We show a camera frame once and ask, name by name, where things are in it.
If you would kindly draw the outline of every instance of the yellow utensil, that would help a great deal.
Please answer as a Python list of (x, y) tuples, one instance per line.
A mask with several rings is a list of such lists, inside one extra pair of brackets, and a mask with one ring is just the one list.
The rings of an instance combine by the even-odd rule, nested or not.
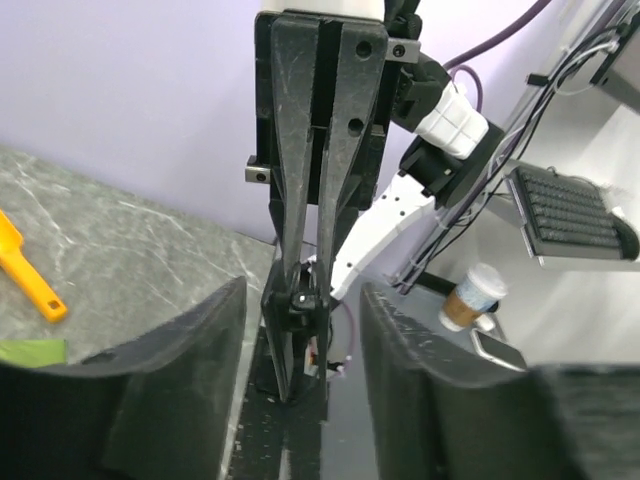
[(18, 229), (0, 210), (0, 267), (22, 288), (49, 322), (59, 322), (67, 314), (67, 307), (24, 258), (20, 251), (23, 243)]

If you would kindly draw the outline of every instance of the gray marble table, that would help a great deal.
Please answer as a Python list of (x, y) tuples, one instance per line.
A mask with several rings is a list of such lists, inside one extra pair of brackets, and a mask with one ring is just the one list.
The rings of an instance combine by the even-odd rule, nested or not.
[(69, 308), (50, 325), (0, 272), (0, 338), (67, 340), (69, 361), (145, 333), (246, 276), (235, 429), (274, 248), (0, 147), (0, 209), (27, 259)]

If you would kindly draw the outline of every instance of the bolt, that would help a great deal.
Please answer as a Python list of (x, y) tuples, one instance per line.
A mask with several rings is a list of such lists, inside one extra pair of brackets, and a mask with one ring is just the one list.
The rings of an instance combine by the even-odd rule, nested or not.
[(404, 48), (404, 45), (396, 45), (395, 47), (393, 47), (393, 56), (400, 58), (400, 57), (404, 57), (406, 50)]

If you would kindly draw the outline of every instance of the keyboard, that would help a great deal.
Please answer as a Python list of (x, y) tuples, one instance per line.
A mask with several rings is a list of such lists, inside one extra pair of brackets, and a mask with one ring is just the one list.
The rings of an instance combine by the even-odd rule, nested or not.
[(622, 258), (614, 218), (596, 186), (529, 165), (515, 168), (508, 184), (533, 255)]

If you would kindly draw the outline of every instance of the green cloth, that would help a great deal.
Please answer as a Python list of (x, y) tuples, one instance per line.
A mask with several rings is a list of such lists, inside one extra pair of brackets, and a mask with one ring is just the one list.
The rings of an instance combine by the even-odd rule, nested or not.
[(65, 340), (0, 340), (0, 360), (38, 368), (67, 363)]

